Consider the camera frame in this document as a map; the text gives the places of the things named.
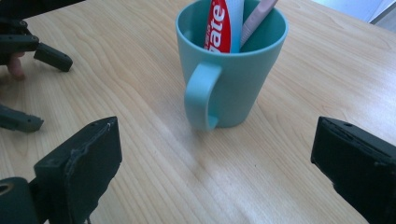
colgate logo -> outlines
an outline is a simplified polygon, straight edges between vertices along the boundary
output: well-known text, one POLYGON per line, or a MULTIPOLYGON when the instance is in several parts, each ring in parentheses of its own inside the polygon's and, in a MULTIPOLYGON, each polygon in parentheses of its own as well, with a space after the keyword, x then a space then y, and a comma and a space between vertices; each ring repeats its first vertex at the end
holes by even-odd
POLYGON ((214 52, 230 52, 230 16, 225 0, 212 0, 205 36, 205 49, 214 52))

cup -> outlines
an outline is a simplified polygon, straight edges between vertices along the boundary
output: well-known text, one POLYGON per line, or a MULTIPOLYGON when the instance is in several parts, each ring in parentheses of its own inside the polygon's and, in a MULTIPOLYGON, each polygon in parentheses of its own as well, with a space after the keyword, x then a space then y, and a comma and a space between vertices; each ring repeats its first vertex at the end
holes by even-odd
MULTIPOLYGON (((184 107, 191 126, 203 131, 233 127, 248 117, 289 30, 274 8, 239 53, 209 51, 204 44, 210 2, 193 2, 176 19, 184 107)), ((258 4, 245 1, 244 20, 258 4)))

mug handle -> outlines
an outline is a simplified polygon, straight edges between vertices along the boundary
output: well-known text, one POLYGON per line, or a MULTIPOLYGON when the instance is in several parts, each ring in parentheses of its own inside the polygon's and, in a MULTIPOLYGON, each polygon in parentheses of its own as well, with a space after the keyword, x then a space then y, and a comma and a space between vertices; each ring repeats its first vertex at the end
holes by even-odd
POLYGON ((187 83, 184 107, 190 124, 198 130, 213 130, 219 122, 216 116, 209 115, 209 99, 220 75, 220 66, 199 63, 187 83))

mug rim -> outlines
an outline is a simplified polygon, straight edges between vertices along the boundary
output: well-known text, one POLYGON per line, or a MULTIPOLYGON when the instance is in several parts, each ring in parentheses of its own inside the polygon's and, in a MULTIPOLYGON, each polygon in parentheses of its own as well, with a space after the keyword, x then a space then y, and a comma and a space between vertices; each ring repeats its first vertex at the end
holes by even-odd
POLYGON ((179 28, 179 26, 178 26, 178 22, 179 22, 180 15, 181 15, 188 7, 191 7, 192 5, 197 4, 198 2, 202 2, 202 1, 203 1, 203 0, 195 1, 195 2, 192 2, 192 3, 188 4, 188 5, 186 5, 185 7, 183 7, 183 8, 177 13, 177 18, 176 18, 176 22, 175 22, 175 24, 176 24, 176 29, 177 29, 177 35, 180 36, 184 41, 190 42, 193 48, 195 48, 195 49, 201 51, 202 53, 207 53, 207 54, 211 54, 211 55, 214 55, 214 56, 221 56, 221 57, 240 57, 240 56, 246 57, 246 56, 249 56, 249 55, 260 54, 260 53, 262 53, 262 52, 264 52, 264 51, 268 51, 268 50, 270 50, 270 49, 273 49, 273 48, 275 48, 277 45, 281 44, 281 42, 283 42, 283 41, 286 39, 286 36, 287 36, 287 34, 288 34, 288 32, 289 32, 289 22, 288 22, 288 20, 286 19, 285 15, 284 15, 279 9, 277 9, 276 7, 274 7, 273 10, 274 10, 275 12, 277 12, 277 13, 279 14, 279 16, 280 16, 280 17, 283 19, 283 21, 285 22, 285 30, 284 30, 284 32, 283 32, 283 35, 282 35, 277 41, 275 41, 274 43, 272 43, 271 45, 269 45, 269 46, 267 46, 267 47, 265 47, 265 48, 261 48, 261 49, 255 49, 255 50, 251 50, 251 51, 247 51, 247 52, 234 52, 234 53, 223 53, 223 52, 218 53, 218 52, 212 52, 212 51, 207 50, 207 49, 204 49, 204 48, 200 48, 200 47, 197 46, 196 44, 193 44, 188 38, 186 38, 186 36, 184 36, 184 35, 181 33, 180 28, 179 28))

wood grain surface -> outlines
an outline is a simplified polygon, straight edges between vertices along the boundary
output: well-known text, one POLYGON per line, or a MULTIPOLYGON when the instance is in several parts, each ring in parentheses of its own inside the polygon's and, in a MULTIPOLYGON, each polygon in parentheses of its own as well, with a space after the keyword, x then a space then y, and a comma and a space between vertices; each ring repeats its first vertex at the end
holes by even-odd
POLYGON ((86 124, 117 116, 123 162, 93 224, 366 223, 310 162, 319 116, 396 145, 396 34, 309 0, 280 0, 290 23, 247 120, 202 133, 188 123, 175 18, 188 0, 88 0, 26 20, 68 54, 70 72, 22 59, 2 68, 0 104, 45 120, 0 130, 0 179, 34 164, 86 124))

